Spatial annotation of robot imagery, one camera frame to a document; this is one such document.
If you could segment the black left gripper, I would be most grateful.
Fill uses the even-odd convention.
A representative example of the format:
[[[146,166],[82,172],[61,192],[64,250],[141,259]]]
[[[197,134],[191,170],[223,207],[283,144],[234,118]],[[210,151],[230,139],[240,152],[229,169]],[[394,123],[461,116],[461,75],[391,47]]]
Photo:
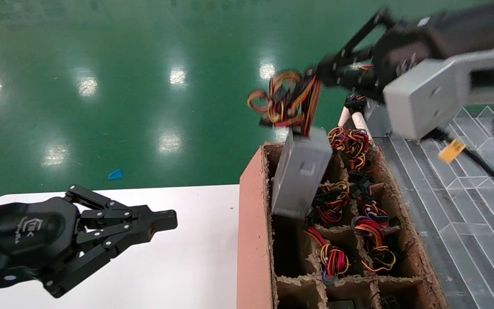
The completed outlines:
[[[80,214],[73,204],[87,210]],[[85,227],[98,230],[72,242],[79,214]],[[126,206],[79,185],[65,200],[0,205],[0,289],[41,277],[49,294],[62,297],[129,247],[177,226],[175,210]]]

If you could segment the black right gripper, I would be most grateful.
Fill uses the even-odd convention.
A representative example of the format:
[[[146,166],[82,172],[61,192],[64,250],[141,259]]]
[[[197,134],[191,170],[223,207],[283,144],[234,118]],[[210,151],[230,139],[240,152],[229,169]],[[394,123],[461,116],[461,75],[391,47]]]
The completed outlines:
[[[387,6],[380,8],[336,55],[316,65],[316,77],[324,86],[341,87],[373,100],[383,97],[384,87],[425,59],[444,59],[439,47],[442,19],[395,21]],[[384,35],[374,46],[354,51],[373,30]]]

